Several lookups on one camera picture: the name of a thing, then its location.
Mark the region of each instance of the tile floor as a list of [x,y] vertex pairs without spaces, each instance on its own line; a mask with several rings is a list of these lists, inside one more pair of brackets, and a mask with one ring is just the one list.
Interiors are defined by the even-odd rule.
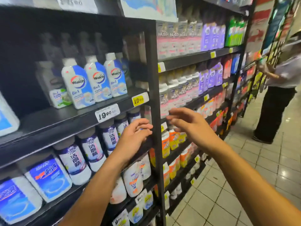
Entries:
[[[225,141],[275,189],[301,210],[301,92],[286,108],[271,145],[251,139],[265,91],[248,106]],[[217,163],[212,159],[185,195],[167,226],[252,226]]]

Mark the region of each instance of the right hand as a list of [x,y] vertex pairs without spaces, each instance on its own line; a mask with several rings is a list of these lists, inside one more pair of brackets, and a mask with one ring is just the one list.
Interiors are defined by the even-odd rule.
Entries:
[[176,132],[186,132],[188,138],[211,155],[224,143],[211,129],[201,114],[187,108],[172,108],[167,120],[175,125]]

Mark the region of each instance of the person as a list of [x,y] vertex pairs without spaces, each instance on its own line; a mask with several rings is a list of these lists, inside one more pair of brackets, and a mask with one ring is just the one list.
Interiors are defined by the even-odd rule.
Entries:
[[[169,113],[169,123],[178,127],[175,131],[186,132],[191,141],[214,158],[253,225],[300,225],[301,211],[221,140],[200,114],[187,108],[173,108]],[[118,175],[151,134],[151,128],[147,119],[137,119],[124,129],[113,153],[59,226],[100,225]]]
[[262,102],[258,125],[254,131],[253,140],[272,144],[280,127],[282,114],[293,99],[295,87],[301,82],[301,43],[293,45],[292,49],[283,54],[290,57],[277,65],[259,65],[257,68],[269,78],[266,82],[268,90]]

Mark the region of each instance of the left hand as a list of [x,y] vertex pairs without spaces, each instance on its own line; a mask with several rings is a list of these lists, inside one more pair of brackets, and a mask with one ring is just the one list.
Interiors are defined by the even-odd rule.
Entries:
[[150,130],[152,128],[153,126],[146,118],[134,120],[123,130],[112,154],[118,154],[123,163],[127,163],[136,154],[146,137],[153,133]]

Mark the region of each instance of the black pants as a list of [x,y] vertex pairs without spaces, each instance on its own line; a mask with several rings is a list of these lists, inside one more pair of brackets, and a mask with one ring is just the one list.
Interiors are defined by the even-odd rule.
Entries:
[[296,93],[295,88],[269,86],[263,99],[259,123],[254,131],[255,137],[273,142],[282,120],[285,107]]

